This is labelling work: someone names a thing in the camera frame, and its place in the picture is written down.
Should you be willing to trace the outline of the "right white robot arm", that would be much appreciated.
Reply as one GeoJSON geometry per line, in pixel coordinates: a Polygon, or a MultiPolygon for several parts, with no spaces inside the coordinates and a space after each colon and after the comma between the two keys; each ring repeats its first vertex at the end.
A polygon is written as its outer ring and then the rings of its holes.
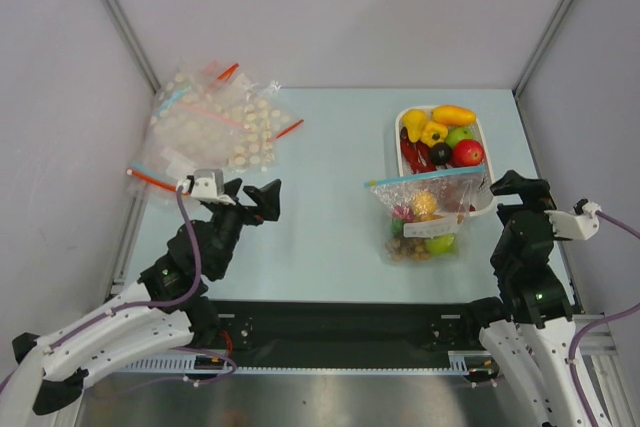
{"type": "Polygon", "coordinates": [[[500,295],[486,313],[463,320],[461,335],[473,348],[485,348],[509,386],[539,426],[608,426],[611,419],[581,359],[582,339],[597,327],[636,312],[633,306],[578,327],[566,290],[549,265],[558,242],[587,241],[601,221],[616,224],[588,199],[570,212],[556,207],[550,185],[507,171],[490,190],[516,195],[500,204],[503,225],[490,263],[500,295]]]}

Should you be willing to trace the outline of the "brown longan bunch toy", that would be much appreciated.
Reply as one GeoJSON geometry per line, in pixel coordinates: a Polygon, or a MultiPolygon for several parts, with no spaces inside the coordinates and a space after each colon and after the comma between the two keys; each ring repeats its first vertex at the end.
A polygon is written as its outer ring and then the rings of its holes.
{"type": "Polygon", "coordinates": [[[393,238],[385,247],[393,262],[424,262],[432,258],[424,238],[393,238]]]}

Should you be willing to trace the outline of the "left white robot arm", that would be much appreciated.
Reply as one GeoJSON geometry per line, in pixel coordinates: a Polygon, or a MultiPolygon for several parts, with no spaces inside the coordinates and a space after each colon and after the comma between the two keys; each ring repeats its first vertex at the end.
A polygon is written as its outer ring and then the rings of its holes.
{"type": "Polygon", "coordinates": [[[17,336],[17,367],[1,385],[2,425],[24,426],[31,415],[62,410],[141,358],[214,344],[220,323],[207,285],[224,278],[244,227],[278,221],[281,187],[280,180],[262,187],[226,181],[219,169],[199,169],[178,181],[178,207],[194,199],[210,219],[185,217],[163,256],[83,318],[48,335],[17,336]]]}

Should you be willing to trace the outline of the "green pear toy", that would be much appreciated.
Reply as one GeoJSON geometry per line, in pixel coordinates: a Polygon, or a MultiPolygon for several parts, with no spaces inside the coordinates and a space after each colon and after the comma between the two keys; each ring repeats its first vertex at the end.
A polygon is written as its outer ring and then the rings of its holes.
{"type": "Polygon", "coordinates": [[[431,255],[437,256],[450,252],[455,247],[456,235],[453,233],[427,238],[425,249],[431,255]]]}

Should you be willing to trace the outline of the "orange toy fruit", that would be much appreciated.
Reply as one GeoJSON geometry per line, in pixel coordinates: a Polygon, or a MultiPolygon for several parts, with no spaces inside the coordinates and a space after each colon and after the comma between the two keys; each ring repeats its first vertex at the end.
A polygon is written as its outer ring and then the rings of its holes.
{"type": "Polygon", "coordinates": [[[437,198],[428,191],[420,191],[413,195],[410,207],[415,216],[429,216],[438,209],[437,198]]]}

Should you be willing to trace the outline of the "clear blue-zipper bag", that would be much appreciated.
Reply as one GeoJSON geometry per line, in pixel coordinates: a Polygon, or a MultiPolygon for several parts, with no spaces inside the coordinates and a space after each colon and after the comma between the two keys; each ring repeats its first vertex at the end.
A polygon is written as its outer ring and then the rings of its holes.
{"type": "Polygon", "coordinates": [[[471,201],[483,178],[481,166],[464,168],[460,174],[435,171],[417,175],[371,180],[365,189],[384,209],[387,221],[384,228],[385,243],[393,238],[427,238],[453,233],[455,247],[447,253],[428,261],[402,263],[424,264],[436,258],[446,258],[459,252],[459,237],[467,227],[471,201]],[[438,201],[437,211],[429,216],[415,216],[410,207],[414,194],[420,191],[432,193],[438,201]]]}

